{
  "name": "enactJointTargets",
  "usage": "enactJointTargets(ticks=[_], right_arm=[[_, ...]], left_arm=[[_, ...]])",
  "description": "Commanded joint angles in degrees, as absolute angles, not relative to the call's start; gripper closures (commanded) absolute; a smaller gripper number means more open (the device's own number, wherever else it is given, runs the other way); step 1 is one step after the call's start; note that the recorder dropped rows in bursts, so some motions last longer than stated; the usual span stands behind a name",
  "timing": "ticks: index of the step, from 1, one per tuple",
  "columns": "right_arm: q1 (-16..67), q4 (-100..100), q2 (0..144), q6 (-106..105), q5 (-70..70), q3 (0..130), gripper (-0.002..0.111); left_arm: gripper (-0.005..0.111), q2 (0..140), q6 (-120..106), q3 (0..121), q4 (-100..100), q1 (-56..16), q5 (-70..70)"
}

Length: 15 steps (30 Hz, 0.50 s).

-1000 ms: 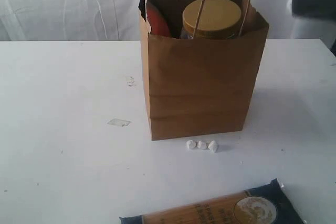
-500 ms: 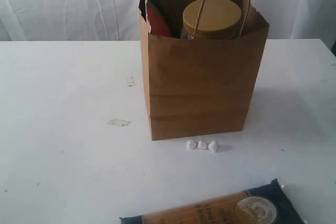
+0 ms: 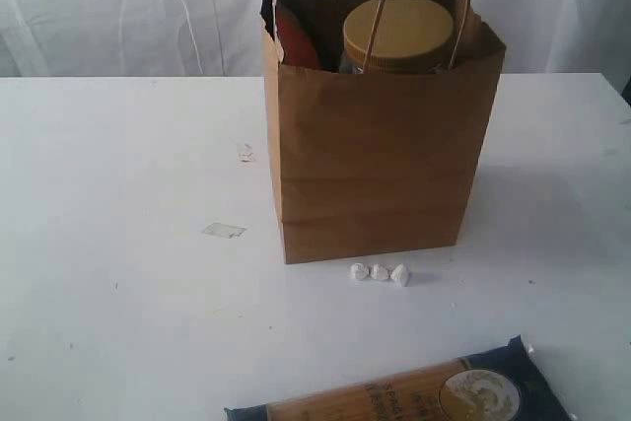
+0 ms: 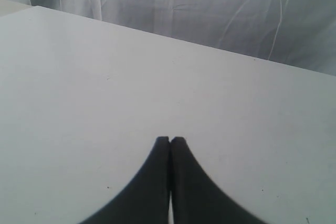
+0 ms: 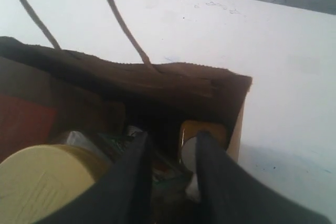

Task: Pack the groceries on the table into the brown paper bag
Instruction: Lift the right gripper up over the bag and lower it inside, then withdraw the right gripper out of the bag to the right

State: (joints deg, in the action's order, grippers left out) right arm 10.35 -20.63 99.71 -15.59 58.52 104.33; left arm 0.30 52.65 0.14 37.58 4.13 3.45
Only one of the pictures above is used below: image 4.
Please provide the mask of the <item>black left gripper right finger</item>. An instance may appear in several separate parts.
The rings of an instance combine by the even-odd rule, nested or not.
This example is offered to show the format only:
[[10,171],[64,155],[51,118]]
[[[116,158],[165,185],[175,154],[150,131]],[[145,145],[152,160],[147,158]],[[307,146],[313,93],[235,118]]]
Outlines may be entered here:
[[183,137],[170,142],[170,179],[174,223],[264,223],[210,179]]

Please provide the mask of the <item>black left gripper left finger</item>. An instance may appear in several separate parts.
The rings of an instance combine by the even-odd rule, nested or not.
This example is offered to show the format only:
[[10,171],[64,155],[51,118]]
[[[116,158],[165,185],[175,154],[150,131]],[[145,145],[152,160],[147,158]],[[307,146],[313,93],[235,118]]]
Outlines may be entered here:
[[132,180],[83,223],[168,223],[170,205],[170,142],[155,140]]

